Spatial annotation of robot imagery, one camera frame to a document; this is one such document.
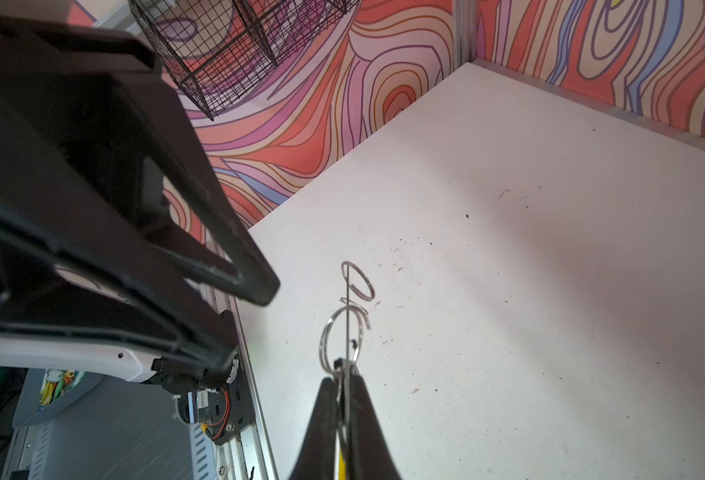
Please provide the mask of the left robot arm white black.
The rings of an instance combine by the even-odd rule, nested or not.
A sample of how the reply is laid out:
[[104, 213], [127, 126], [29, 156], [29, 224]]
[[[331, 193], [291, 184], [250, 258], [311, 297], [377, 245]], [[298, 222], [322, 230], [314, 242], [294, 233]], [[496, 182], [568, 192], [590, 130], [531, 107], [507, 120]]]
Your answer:
[[216, 388], [238, 336], [202, 284], [280, 288], [158, 56], [0, 17], [0, 366]]

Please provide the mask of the metal keyring disc yellow handle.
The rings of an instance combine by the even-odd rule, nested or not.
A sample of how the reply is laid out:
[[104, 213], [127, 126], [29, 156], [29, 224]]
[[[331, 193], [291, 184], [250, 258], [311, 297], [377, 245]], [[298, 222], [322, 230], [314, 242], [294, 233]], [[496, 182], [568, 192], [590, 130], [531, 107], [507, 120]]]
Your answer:
[[[340, 265], [346, 291], [340, 297], [342, 307], [336, 309], [320, 335], [318, 358], [320, 366], [330, 374], [336, 382], [336, 405], [338, 406], [338, 426], [336, 439], [336, 478], [350, 479], [350, 460], [352, 460], [352, 374], [356, 373], [356, 364], [360, 356], [364, 333], [370, 330], [369, 312], [362, 302], [372, 302], [376, 296], [375, 289], [366, 274], [350, 260], [342, 261]], [[344, 320], [344, 356], [331, 362], [328, 353], [328, 343], [332, 338], [332, 330], [338, 320]]]

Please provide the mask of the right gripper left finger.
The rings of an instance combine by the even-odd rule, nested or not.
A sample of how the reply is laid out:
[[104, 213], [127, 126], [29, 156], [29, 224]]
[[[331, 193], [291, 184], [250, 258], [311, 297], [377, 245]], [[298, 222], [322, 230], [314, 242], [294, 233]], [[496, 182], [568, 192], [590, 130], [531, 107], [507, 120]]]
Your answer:
[[338, 382], [324, 378], [320, 382], [310, 423], [300, 447], [290, 480], [332, 480], [336, 478], [336, 437], [340, 423]]

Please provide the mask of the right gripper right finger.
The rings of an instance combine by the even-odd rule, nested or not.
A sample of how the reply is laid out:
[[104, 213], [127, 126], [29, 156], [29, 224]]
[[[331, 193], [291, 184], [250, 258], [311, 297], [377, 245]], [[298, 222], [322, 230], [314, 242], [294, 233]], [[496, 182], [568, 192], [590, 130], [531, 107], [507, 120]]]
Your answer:
[[400, 480], [377, 420], [364, 379], [344, 382], [344, 460], [348, 479]]

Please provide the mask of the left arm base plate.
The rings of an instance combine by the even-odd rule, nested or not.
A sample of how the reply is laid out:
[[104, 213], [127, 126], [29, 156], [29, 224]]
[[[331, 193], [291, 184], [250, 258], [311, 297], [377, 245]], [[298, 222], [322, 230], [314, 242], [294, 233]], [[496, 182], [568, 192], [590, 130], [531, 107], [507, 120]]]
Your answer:
[[256, 424], [252, 392], [238, 357], [234, 358], [222, 386], [174, 394], [172, 399], [176, 418], [194, 426], [196, 432], [204, 434], [217, 446], [234, 440], [246, 428]]

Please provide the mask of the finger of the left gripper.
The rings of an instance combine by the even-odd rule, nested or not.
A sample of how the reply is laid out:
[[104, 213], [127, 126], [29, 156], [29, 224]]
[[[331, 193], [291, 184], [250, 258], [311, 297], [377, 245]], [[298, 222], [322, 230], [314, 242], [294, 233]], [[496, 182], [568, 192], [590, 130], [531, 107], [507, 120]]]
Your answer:
[[134, 305], [182, 306], [198, 282], [262, 306], [280, 287], [148, 46], [0, 23], [0, 293], [55, 290], [57, 267]]
[[49, 330], [0, 330], [2, 367], [86, 372], [170, 372], [186, 367], [224, 370], [238, 353], [238, 334], [230, 316], [218, 320], [222, 328], [214, 338], [214, 357], [208, 360], [124, 337], [124, 332], [108, 328], [106, 322], [116, 320], [120, 327], [139, 325], [142, 331], [150, 330], [156, 322], [122, 293], [78, 270], [52, 263], [48, 248], [35, 243], [30, 248], [24, 246], [24, 234], [2, 219], [0, 237], [19, 247], [24, 260], [38, 262], [45, 274], [54, 276], [52, 287], [26, 298], [23, 304], [6, 303], [2, 312], [47, 322], [61, 317], [68, 322]]

